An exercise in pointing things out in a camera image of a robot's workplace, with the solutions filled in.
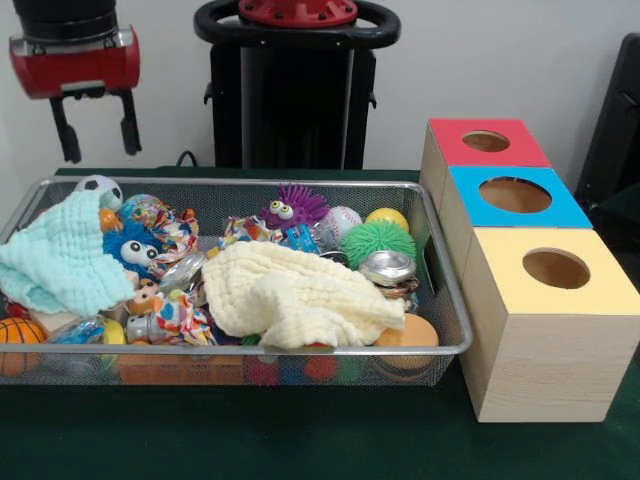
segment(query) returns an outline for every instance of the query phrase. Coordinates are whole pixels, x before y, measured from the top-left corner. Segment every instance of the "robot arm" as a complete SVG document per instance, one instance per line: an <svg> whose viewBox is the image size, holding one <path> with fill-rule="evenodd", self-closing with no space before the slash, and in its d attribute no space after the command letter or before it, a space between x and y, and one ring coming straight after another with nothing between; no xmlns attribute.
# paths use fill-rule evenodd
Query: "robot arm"
<svg viewBox="0 0 640 480"><path fill-rule="evenodd" d="M81 160L76 133L67 123L66 97L122 99L125 151L142 150L131 90L140 77L135 31L121 29L116 0L13 0L22 36L10 40L13 68L27 95L49 99L66 161Z"/></svg>

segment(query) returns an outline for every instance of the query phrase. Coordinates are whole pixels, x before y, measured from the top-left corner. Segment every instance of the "silver lid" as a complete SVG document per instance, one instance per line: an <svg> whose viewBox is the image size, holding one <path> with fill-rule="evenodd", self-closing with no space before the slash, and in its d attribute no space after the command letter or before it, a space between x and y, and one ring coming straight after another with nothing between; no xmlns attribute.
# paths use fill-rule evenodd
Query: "silver lid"
<svg viewBox="0 0 640 480"><path fill-rule="evenodd" d="M392 287L415 275L416 262L404 253L380 250L364 259L359 270L373 283Z"/></svg>
<svg viewBox="0 0 640 480"><path fill-rule="evenodd" d="M207 263L207 255L203 252L186 256L163 275L160 280L160 291L169 293L175 289L188 290L193 283L197 282L196 277L205 263Z"/></svg>

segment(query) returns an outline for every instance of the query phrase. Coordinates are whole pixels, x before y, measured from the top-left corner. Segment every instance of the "white ball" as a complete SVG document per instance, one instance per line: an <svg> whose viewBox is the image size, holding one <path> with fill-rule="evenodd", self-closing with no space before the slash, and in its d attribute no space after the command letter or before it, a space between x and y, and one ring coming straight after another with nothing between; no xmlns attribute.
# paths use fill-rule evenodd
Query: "white ball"
<svg viewBox="0 0 640 480"><path fill-rule="evenodd" d="M333 207L320 223L322 227L331 230L338 245L340 245L349 230L356 225L362 225L362 218L360 218L358 212L349 207Z"/></svg>
<svg viewBox="0 0 640 480"><path fill-rule="evenodd" d="M104 175L89 175L88 177L84 177L78 182L74 191L82 192L84 190L109 190L113 193L113 197L105 206L111 210L118 210L122 206L122 190L120 186L109 177L105 177Z"/></svg>

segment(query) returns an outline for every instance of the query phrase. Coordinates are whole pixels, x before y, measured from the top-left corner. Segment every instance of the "wooden cube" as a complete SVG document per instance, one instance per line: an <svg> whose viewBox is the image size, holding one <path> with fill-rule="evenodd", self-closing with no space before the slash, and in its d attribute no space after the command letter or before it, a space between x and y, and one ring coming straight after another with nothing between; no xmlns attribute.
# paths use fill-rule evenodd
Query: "wooden cube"
<svg viewBox="0 0 640 480"><path fill-rule="evenodd" d="M476 228L461 356L480 422L598 422L640 340L640 296L593 230Z"/></svg>
<svg viewBox="0 0 640 480"><path fill-rule="evenodd" d="M551 165L521 120L431 119L420 184L431 194L438 212L450 166Z"/></svg>
<svg viewBox="0 0 640 480"><path fill-rule="evenodd" d="M458 280L473 227L591 228L551 168L451 167L440 221Z"/></svg>
<svg viewBox="0 0 640 480"><path fill-rule="evenodd" d="M125 385L243 385L243 363L242 356L233 355L117 357L117 368Z"/></svg>

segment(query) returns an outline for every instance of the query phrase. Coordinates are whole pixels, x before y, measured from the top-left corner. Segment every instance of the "black cable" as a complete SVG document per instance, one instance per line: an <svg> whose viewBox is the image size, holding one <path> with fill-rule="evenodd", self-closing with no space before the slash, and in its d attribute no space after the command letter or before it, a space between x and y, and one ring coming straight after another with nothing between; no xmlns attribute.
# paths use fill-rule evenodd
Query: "black cable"
<svg viewBox="0 0 640 480"><path fill-rule="evenodd" d="M190 157L191 158L191 163L193 164L194 167L198 166L198 161L196 160L196 156L193 154L193 152L191 150L185 150L178 157L178 161L176 162L176 167L181 167L182 166L182 162L184 162L184 159L186 157Z"/></svg>

